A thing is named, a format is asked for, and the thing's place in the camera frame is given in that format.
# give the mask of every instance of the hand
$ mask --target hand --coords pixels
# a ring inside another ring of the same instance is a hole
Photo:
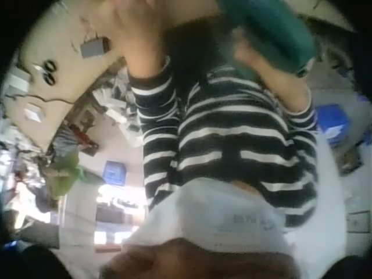
[[[103,0],[94,9],[93,25],[108,37],[139,78],[162,69],[162,18],[156,0]]]
[[[298,78],[294,74],[273,67],[269,61],[249,45],[243,29],[235,29],[233,36],[236,60],[257,72],[268,89],[289,111],[301,112],[308,107],[309,94],[303,78]]]

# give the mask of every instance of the bright window light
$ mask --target bright window light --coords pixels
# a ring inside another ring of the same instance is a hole
[[[115,244],[121,244],[123,240],[130,238],[133,232],[131,231],[121,231],[115,233]]]
[[[107,237],[105,231],[95,231],[94,232],[94,244],[106,244]]]

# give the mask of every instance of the scissors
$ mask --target scissors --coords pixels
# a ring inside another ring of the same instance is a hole
[[[45,61],[42,66],[35,65],[34,68],[42,73],[42,78],[46,84],[53,86],[56,84],[56,79],[53,76],[53,73],[57,71],[57,65],[52,60]]]

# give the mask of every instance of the person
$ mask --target person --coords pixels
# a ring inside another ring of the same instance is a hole
[[[101,278],[298,278],[283,232],[316,207],[316,115],[305,80],[233,36],[261,83],[222,66],[182,114],[155,0],[100,1],[100,34],[125,57],[144,135],[149,214]]]

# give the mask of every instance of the teal bag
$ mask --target teal bag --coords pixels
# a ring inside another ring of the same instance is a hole
[[[302,77],[316,56],[316,45],[305,23],[282,0],[216,0],[231,22],[242,27],[251,46],[273,66]],[[247,79],[258,79],[233,55],[233,39],[222,43],[225,59]]]

